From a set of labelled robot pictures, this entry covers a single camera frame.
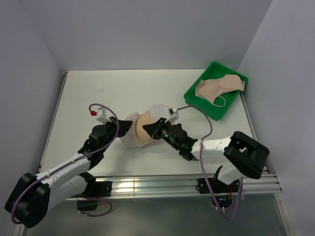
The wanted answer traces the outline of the beige bra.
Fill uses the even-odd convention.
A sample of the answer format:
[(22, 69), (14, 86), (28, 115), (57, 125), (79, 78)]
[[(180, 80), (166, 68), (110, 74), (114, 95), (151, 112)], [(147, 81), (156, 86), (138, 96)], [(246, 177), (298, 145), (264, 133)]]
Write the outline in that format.
[(143, 125), (152, 123), (154, 123), (154, 120), (152, 119), (149, 111), (146, 111), (137, 118), (134, 126), (134, 131), (136, 138), (142, 143), (149, 144), (150, 142), (152, 142), (153, 139), (142, 128)]

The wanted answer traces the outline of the pink bra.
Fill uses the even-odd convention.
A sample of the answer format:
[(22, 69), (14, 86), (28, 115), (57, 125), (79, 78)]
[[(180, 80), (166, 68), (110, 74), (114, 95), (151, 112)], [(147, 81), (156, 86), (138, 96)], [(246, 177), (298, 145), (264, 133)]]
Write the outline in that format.
[[(226, 105), (226, 99), (223, 94), (233, 91), (243, 91), (245, 82), (238, 75), (227, 74), (218, 79), (202, 80), (195, 88), (195, 96), (205, 99), (213, 106), (223, 108)], [(223, 100), (223, 105), (215, 104), (215, 100), (220, 98)]]

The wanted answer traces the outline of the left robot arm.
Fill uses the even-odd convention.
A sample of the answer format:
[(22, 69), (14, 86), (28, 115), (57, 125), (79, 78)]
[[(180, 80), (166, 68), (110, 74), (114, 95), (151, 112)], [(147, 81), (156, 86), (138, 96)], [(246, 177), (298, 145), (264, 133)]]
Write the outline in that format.
[(93, 127), (83, 146), (69, 160), (36, 175), (22, 175), (4, 207), (12, 222), (32, 228), (50, 209), (70, 197), (96, 197), (96, 179), (89, 170), (101, 162), (108, 147), (123, 137), (132, 124), (131, 120), (111, 117), (105, 124)]

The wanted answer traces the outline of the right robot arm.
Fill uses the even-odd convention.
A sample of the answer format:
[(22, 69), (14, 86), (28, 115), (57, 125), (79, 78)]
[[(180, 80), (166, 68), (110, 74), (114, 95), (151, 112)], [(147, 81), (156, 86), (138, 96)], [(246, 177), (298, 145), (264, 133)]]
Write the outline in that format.
[(154, 140), (164, 140), (187, 161), (202, 162), (204, 158), (226, 158), (228, 163), (217, 169), (213, 186), (225, 191), (242, 177), (261, 178), (270, 151), (263, 144), (241, 131), (216, 140), (199, 140), (188, 136), (180, 123), (171, 124), (165, 118), (143, 126)]

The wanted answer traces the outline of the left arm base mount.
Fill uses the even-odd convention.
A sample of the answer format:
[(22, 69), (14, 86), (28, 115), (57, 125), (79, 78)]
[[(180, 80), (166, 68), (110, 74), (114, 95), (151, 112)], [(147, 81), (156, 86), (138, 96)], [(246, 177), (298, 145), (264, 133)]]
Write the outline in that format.
[[(110, 197), (112, 190), (111, 181), (96, 181), (92, 184), (88, 184), (87, 189), (83, 193), (76, 195), (76, 197), (83, 198), (101, 198)], [(77, 209), (79, 211), (95, 211), (98, 206), (97, 200), (78, 200)]]

